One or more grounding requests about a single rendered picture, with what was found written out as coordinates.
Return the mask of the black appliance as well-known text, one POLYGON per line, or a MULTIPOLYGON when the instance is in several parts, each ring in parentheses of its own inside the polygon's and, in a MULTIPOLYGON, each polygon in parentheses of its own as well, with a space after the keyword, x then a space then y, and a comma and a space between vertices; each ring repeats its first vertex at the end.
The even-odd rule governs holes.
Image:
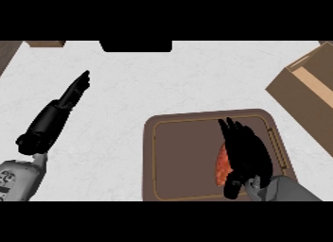
POLYGON ((105 52, 168 52, 171 50, 171 42, 117 42, 100 41, 100 47, 105 52))

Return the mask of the small brown wooden block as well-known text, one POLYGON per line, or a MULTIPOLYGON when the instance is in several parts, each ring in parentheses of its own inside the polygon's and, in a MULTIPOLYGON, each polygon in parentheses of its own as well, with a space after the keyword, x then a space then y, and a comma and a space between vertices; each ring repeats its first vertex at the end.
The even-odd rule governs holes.
POLYGON ((63 47, 65 41, 25 41, 29 47, 63 47))

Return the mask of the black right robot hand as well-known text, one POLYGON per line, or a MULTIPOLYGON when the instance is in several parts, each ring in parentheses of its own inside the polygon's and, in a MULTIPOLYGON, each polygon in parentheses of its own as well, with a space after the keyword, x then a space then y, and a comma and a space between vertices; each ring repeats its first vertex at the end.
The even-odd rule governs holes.
POLYGON ((226 176, 223 196, 227 199, 238 197, 245 182, 260 178, 260 188, 269 186, 272 176, 272 161, 263 141, 255 136, 251 128, 230 118, 217 121, 223 140, 227 160, 232 171, 226 176))

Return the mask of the brown cardboard box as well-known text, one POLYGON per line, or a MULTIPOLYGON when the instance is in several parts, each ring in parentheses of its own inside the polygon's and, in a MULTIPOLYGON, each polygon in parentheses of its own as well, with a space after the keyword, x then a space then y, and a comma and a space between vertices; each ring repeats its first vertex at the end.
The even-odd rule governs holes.
POLYGON ((333 157, 333 43, 284 67, 266 91, 333 157))

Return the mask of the brown tray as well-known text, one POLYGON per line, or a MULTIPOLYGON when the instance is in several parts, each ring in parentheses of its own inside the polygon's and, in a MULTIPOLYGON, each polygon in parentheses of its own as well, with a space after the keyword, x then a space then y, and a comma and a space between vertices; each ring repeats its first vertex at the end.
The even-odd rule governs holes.
POLYGON ((223 143, 217 121, 248 126, 267 148, 272 173, 294 176, 276 125, 261 109, 190 112, 152 116, 143 125, 142 199, 145 201, 223 201, 216 183, 216 161, 223 143))

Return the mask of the orange sweet potato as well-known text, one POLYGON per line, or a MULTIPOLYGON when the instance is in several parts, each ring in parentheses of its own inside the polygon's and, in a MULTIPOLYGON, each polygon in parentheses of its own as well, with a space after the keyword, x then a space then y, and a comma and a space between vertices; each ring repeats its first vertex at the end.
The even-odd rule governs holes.
POLYGON ((226 148, 220 146, 217 153, 217 161, 216 161, 216 184, 217 186, 223 186, 227 178, 227 174, 232 172, 226 148))

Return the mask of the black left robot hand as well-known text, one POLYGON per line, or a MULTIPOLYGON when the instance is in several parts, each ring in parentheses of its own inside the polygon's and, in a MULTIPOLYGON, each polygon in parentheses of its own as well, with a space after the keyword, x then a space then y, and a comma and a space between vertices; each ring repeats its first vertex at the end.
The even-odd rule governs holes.
POLYGON ((18 152, 23 155, 43 154, 53 146, 63 124, 86 89, 90 86, 90 71, 86 71, 69 84, 59 99, 53 99, 26 129, 15 140, 18 152))

